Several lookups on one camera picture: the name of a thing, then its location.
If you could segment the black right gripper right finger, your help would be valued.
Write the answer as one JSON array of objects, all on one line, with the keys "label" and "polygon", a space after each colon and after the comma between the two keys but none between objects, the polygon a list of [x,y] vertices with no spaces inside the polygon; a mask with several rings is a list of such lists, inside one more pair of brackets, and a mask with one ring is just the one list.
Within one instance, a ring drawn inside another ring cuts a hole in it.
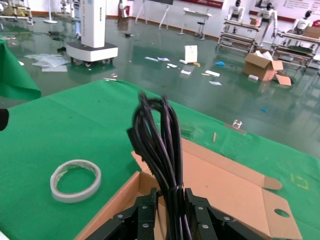
[{"label": "black right gripper right finger", "polygon": [[262,240],[232,216],[213,208],[208,199],[185,189],[185,210],[193,240]]}]

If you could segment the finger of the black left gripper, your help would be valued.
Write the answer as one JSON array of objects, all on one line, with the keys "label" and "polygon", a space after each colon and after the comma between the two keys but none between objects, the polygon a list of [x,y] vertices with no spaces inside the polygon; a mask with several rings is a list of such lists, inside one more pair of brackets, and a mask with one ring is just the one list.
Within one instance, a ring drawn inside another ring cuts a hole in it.
[{"label": "finger of the black left gripper", "polygon": [[9,121],[9,111],[5,108],[1,108],[0,109],[0,131],[3,131],[7,127],[8,121]]}]

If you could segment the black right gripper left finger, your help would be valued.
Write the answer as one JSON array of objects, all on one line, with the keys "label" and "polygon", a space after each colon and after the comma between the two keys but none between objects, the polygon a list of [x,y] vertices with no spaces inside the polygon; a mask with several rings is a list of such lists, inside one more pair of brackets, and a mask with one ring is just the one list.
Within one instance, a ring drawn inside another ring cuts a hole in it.
[{"label": "black right gripper left finger", "polygon": [[136,198],[132,207],[118,212],[87,237],[88,240],[153,240],[158,191]]}]

